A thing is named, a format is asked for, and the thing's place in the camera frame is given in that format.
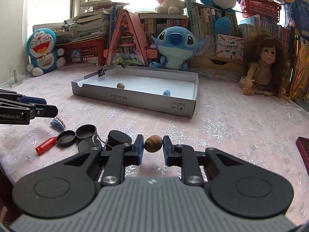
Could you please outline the blue pink hair clip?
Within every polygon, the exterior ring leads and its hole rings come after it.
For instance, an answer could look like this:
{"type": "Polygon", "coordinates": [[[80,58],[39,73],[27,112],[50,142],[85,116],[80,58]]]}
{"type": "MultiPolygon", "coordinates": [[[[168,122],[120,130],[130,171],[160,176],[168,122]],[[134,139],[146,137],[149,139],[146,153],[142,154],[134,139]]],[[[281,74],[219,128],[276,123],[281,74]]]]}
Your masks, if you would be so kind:
{"type": "Polygon", "coordinates": [[[52,121],[50,122],[50,125],[59,128],[62,131],[65,130],[66,128],[65,123],[59,117],[53,118],[52,121]]]}

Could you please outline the black round disc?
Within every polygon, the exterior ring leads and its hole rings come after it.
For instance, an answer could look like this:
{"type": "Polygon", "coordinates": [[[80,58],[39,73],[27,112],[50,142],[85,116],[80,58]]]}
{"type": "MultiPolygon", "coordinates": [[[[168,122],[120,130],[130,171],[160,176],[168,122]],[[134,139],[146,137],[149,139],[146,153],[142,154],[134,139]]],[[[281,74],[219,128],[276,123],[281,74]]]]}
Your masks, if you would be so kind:
{"type": "Polygon", "coordinates": [[[84,152],[86,150],[89,150],[93,147],[100,148],[101,147],[101,142],[97,139],[92,140],[92,138],[87,138],[82,140],[78,146],[77,149],[79,152],[84,152]]]}

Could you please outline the brown walnut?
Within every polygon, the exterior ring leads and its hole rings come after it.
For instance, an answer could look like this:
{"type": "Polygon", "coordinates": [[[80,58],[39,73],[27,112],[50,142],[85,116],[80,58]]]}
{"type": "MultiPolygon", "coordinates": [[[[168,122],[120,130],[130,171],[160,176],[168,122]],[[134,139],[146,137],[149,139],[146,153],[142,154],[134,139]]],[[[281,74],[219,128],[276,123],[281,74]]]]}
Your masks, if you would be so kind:
{"type": "Polygon", "coordinates": [[[124,88],[125,88],[125,85],[122,84],[122,83],[118,83],[118,84],[117,84],[117,88],[118,88],[118,89],[124,89],[124,88]]]}
{"type": "Polygon", "coordinates": [[[161,149],[162,144],[163,139],[160,136],[152,135],[144,142],[143,147],[146,151],[155,153],[161,149]]]}

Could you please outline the red plastic cap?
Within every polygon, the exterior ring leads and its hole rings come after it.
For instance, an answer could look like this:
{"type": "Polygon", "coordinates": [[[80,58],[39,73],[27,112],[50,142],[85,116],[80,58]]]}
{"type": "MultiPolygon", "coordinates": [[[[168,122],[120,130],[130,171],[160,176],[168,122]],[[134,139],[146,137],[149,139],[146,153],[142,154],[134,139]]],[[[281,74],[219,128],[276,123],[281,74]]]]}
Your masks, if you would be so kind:
{"type": "Polygon", "coordinates": [[[51,137],[35,148],[38,156],[41,156],[57,143],[57,137],[51,137]]]}

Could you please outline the black round lid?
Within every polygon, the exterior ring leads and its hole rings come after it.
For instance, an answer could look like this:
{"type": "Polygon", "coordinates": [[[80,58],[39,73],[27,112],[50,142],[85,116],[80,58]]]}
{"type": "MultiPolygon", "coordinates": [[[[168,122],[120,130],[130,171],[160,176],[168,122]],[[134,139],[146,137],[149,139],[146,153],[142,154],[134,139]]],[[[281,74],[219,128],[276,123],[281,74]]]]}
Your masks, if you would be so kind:
{"type": "Polygon", "coordinates": [[[73,130],[65,130],[57,136],[57,145],[61,148],[70,147],[76,142],[76,133],[73,130]]]}

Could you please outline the black round container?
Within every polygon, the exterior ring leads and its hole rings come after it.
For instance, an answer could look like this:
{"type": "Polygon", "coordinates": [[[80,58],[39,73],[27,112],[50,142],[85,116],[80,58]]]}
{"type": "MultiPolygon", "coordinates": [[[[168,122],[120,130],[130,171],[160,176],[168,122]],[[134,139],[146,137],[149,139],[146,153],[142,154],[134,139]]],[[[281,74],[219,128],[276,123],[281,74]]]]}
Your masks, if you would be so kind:
{"type": "Polygon", "coordinates": [[[97,128],[92,124],[82,125],[76,130],[76,138],[78,142],[92,138],[95,134],[97,134],[97,128]]]}

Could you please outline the Doraemon plush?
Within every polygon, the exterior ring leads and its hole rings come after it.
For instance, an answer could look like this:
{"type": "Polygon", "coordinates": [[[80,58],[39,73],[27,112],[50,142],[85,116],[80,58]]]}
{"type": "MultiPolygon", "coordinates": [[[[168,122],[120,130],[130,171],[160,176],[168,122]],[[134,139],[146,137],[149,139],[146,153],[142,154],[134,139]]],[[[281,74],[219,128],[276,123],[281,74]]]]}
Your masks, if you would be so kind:
{"type": "Polygon", "coordinates": [[[30,58],[27,71],[34,77],[42,76],[65,65],[63,48],[55,49],[57,37],[48,28],[35,30],[26,44],[26,52],[30,58]]]}

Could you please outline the white cardboard box tray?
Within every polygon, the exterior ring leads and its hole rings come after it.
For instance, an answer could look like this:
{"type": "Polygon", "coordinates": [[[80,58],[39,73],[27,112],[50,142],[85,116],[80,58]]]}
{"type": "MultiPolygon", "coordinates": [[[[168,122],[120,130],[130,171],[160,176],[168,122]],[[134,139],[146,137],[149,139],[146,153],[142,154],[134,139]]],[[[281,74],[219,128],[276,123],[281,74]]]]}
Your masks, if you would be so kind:
{"type": "Polygon", "coordinates": [[[148,67],[108,67],[71,82],[74,95],[152,111],[192,117],[199,86],[197,73],[148,67]],[[117,84],[125,85],[118,89],[117,84]],[[169,90],[170,96],[163,96],[169,90]]]}

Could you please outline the light blue clip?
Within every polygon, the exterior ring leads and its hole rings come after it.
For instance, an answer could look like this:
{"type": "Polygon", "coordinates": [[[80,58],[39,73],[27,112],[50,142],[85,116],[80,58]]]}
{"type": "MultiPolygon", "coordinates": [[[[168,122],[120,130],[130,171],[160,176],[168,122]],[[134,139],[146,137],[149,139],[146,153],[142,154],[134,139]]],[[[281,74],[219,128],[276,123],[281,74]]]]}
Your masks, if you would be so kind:
{"type": "Polygon", "coordinates": [[[169,90],[165,90],[163,92],[163,96],[170,96],[171,95],[171,92],[169,90]]]}

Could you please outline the brown walnut in tray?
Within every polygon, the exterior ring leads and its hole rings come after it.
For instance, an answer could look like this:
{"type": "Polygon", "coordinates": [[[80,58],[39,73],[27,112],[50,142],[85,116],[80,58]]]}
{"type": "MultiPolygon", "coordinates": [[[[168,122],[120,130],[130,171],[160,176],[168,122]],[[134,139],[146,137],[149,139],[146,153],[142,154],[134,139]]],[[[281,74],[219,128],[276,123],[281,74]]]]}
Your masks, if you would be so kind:
{"type": "Polygon", "coordinates": [[[118,83],[118,84],[117,84],[117,88],[118,88],[118,89],[124,89],[124,88],[125,88],[125,85],[122,84],[122,83],[118,83]]]}

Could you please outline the pink triangular miniature house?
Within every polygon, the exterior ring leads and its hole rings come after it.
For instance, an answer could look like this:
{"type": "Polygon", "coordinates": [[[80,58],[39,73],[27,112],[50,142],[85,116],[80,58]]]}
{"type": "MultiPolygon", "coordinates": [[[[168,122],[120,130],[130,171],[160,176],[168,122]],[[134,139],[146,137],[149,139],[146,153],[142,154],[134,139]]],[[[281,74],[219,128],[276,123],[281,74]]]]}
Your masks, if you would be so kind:
{"type": "Polygon", "coordinates": [[[110,66],[147,67],[158,52],[149,47],[138,14],[122,10],[116,21],[108,49],[104,51],[105,64],[110,66]]]}

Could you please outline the brown haired doll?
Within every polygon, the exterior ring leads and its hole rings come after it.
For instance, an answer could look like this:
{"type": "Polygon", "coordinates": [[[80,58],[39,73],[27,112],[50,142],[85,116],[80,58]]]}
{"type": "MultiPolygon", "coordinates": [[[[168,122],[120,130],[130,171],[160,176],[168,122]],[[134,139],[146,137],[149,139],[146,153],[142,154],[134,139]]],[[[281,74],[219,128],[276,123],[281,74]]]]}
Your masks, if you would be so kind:
{"type": "Polygon", "coordinates": [[[243,95],[290,100],[282,86],[285,54],[278,39],[266,32],[253,35],[244,44],[243,62],[244,76],[239,80],[243,95]]]}

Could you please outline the dark red object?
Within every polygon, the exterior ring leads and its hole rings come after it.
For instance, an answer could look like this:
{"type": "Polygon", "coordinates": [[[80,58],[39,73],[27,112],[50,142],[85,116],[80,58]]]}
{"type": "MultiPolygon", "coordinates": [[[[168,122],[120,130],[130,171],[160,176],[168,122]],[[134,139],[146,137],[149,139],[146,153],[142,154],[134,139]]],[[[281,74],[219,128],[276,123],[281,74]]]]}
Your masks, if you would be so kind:
{"type": "Polygon", "coordinates": [[[300,152],[303,162],[306,167],[308,167],[308,149],[309,149],[309,139],[304,137],[298,137],[296,140],[296,146],[300,152]]]}

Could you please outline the label printer box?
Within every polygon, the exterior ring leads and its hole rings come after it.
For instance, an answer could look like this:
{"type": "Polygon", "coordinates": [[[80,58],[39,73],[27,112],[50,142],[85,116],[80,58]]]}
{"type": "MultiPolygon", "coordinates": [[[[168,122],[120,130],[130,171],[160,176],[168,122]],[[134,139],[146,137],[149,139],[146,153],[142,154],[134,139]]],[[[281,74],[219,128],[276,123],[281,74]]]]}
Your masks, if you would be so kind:
{"type": "Polygon", "coordinates": [[[243,61],[244,39],[229,35],[216,35],[215,55],[221,58],[243,61]]]}

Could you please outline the red plastic basket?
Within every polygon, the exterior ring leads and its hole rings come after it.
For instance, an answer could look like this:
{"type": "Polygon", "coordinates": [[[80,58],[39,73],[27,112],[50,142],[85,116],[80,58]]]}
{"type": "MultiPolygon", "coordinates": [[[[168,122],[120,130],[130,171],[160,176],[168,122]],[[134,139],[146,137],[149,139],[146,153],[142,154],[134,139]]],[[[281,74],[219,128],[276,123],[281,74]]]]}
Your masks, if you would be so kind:
{"type": "Polygon", "coordinates": [[[261,15],[275,20],[277,23],[280,20],[281,5],[276,2],[269,0],[239,0],[238,3],[244,18],[261,15]]]}

